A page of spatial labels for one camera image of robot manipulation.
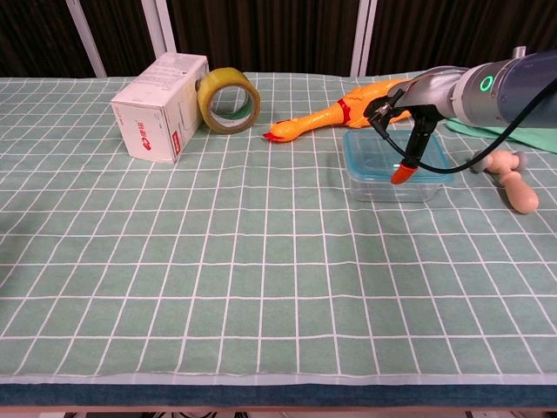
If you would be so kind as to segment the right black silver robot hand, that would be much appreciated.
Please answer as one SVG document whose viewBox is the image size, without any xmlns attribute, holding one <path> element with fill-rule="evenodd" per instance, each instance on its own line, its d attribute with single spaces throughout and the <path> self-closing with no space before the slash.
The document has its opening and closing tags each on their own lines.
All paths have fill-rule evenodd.
<svg viewBox="0 0 557 418">
<path fill-rule="evenodd" d="M 440 66 L 393 86 L 387 93 L 393 110 L 409 111 L 414 126 L 405 157 L 391 176 L 395 185 L 403 184 L 418 170 L 419 163 L 439 121 L 455 115 L 452 105 L 454 86 L 466 70 Z"/>
</svg>

